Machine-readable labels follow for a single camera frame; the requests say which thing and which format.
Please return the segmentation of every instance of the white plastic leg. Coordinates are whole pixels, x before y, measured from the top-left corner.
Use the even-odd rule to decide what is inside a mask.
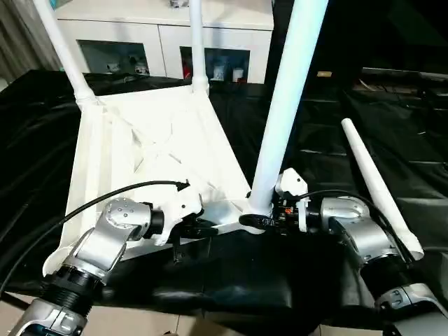
[[[267,215],[328,0],[295,0],[246,212]]]
[[[414,258],[422,259],[424,256],[423,249],[419,240],[410,232],[406,222],[398,210],[397,204],[392,198],[387,185],[385,184],[377,166],[372,160],[363,140],[356,131],[352,121],[348,118],[343,119],[342,128],[344,128],[345,135],[349,140],[351,150],[355,155],[361,174],[363,175],[367,189],[369,190],[372,200],[379,210],[391,222],[392,228],[401,239],[407,249],[411,251]]]
[[[209,79],[205,73],[204,42],[202,39],[201,0],[190,0],[191,53],[193,61],[193,92],[209,93]]]
[[[55,47],[56,53],[61,60],[62,66],[69,77],[71,86],[75,92],[76,102],[79,105],[95,102],[95,95],[89,85],[87,85],[83,73],[79,69],[73,55],[70,53],[61,29],[57,25],[57,20],[53,15],[53,9],[51,8],[49,0],[34,0],[34,5],[42,19],[43,26]]]

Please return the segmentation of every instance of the cabinet door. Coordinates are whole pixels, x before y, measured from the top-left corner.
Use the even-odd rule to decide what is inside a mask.
[[[157,25],[58,22],[82,72],[166,76]]]
[[[189,27],[159,26],[167,76],[191,76]],[[213,80],[264,83],[271,31],[203,28],[207,76]]]

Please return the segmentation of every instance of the wire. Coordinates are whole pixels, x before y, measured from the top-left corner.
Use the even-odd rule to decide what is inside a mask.
[[[340,195],[352,196],[352,197],[358,198],[361,201],[363,201],[364,203],[366,203],[369,206],[369,208],[373,209],[377,213],[378,217],[380,217],[380,219],[383,221],[383,223],[384,223],[383,229],[385,231],[387,231],[392,236],[392,238],[395,240],[398,249],[400,250],[403,258],[405,259],[405,262],[408,265],[411,265],[415,261],[414,256],[410,253],[410,251],[407,249],[407,247],[403,244],[401,239],[395,233],[391,222],[389,222],[389,220],[384,215],[384,213],[381,210],[379,210],[378,207],[375,204],[373,204],[372,201],[370,201],[369,199],[367,199],[363,196],[357,195],[354,192],[350,192],[350,191],[346,191],[346,190],[327,189],[327,190],[311,191],[311,192],[307,192],[306,194],[294,196],[294,200],[299,201],[306,197],[317,196],[317,195],[327,195],[327,194],[340,194]]]
[[[137,189],[137,188],[146,187],[146,186],[158,186],[158,185],[176,186],[178,190],[182,190],[182,189],[186,188],[187,186],[189,186],[189,183],[188,182],[186,182],[186,183],[174,182],[174,181],[147,181],[147,182],[136,183],[136,184],[132,184],[132,185],[129,185],[127,187],[124,187],[124,188],[120,188],[120,189],[108,192],[107,194],[102,195],[102,196],[100,196],[98,198],[95,198],[94,200],[84,204],[83,206],[80,206],[79,208],[77,208],[76,210],[72,211],[67,216],[65,216],[62,220],[57,222],[54,226],[50,227],[50,229],[48,229],[48,231],[44,232],[40,237],[37,237],[36,240],[34,240],[33,243],[31,245],[29,245],[28,248],[14,262],[14,265],[11,267],[11,269],[9,270],[7,275],[5,276],[5,279],[1,283],[1,286],[0,286],[0,300],[1,300],[1,295],[5,291],[6,285],[9,282],[9,279],[12,277],[12,275],[14,274],[15,270],[17,269],[17,267],[25,259],[25,257],[28,255],[28,253],[31,252],[51,232],[53,232],[57,228],[62,227],[63,224],[65,224],[66,222],[70,221],[74,216],[78,215],[80,212],[90,208],[92,205],[95,205],[97,203],[103,202],[104,200],[107,200],[108,198],[110,198],[112,196],[118,195],[120,193],[124,193],[124,192],[126,192],[128,190],[132,190],[132,189]]]

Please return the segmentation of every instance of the black tablecloth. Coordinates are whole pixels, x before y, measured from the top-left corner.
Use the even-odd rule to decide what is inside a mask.
[[[87,75],[87,81],[97,95],[185,85],[126,75]],[[263,85],[213,83],[210,89],[249,183],[270,96]],[[405,220],[430,250],[419,267],[442,299],[448,298],[448,259],[441,253],[448,249],[447,110],[447,100],[439,97],[322,85],[302,100],[283,162],[306,179],[310,190],[341,188],[368,196],[340,127],[341,119],[352,118]],[[0,114],[2,279],[32,233],[64,214],[80,112],[64,73],[31,71],[0,94]],[[60,231],[52,234],[26,259],[10,290],[38,293],[42,262],[59,236]],[[122,262],[99,303],[202,312],[237,328],[262,316],[258,327],[265,332],[294,328],[304,333],[340,307],[372,304],[334,237],[233,232],[182,249],[176,265],[171,251]]]

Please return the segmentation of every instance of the white cabinet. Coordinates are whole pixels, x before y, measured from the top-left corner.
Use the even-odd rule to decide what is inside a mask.
[[[83,72],[191,75],[188,8],[171,8],[169,0],[73,0],[56,16]],[[210,79],[263,83],[271,0],[202,0],[202,20]]]

